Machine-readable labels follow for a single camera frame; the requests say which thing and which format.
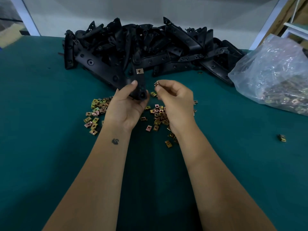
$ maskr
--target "pile of black plastic parts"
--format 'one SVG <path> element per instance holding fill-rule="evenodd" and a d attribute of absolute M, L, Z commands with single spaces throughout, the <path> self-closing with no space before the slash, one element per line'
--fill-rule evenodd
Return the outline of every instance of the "pile of black plastic parts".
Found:
<path fill-rule="evenodd" d="M 233 82 L 228 73 L 244 53 L 230 42 L 213 37 L 213 30 L 175 26 L 164 17 L 164 26 L 151 24 L 121 25 L 116 18 L 106 27 L 95 26 L 94 21 L 86 31 L 67 30 L 64 48 L 65 69 L 78 63 L 98 79 L 121 89 L 134 79 L 137 89 L 131 97 L 147 97 L 144 71 L 153 70 L 157 77 L 168 73 L 206 69 L 229 85 Z"/>

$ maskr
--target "left forearm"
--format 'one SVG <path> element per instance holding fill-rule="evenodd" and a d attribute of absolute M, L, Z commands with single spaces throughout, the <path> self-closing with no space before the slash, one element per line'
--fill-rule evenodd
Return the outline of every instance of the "left forearm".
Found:
<path fill-rule="evenodd" d="M 130 132 L 104 124 L 44 230 L 115 230 Z"/>

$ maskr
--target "plastic bag of metal clips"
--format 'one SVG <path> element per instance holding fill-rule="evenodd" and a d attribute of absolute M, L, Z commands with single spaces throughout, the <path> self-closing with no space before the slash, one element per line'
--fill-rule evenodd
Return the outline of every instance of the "plastic bag of metal clips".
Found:
<path fill-rule="evenodd" d="M 308 58 L 291 39 L 269 35 L 237 62 L 229 78 L 259 104 L 308 116 Z"/>

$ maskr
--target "left hand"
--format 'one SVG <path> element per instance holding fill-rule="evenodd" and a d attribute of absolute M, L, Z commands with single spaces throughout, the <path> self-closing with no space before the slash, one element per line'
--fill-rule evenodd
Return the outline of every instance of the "left hand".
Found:
<path fill-rule="evenodd" d="M 105 114 L 104 126 L 113 125 L 126 132 L 133 130 L 150 99 L 148 91 L 148 98 L 143 101 L 129 97 L 137 85 L 138 82 L 134 80 L 121 90 L 116 90 Z"/>

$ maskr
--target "workbench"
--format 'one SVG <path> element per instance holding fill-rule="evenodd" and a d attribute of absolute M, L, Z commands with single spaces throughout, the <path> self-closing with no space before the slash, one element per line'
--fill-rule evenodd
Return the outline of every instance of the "workbench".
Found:
<path fill-rule="evenodd" d="M 1 230 L 42 229 L 97 138 L 83 122 L 91 101 L 114 94 L 81 66 L 65 70 L 61 41 L 24 36 L 0 51 Z M 308 117 L 257 104 L 206 72 L 144 75 L 149 92 L 160 78 L 190 88 L 198 126 L 275 227 L 307 230 Z M 180 147 L 167 148 L 163 125 L 145 131 L 154 122 L 145 116 L 128 148 L 117 230 L 201 230 Z"/>

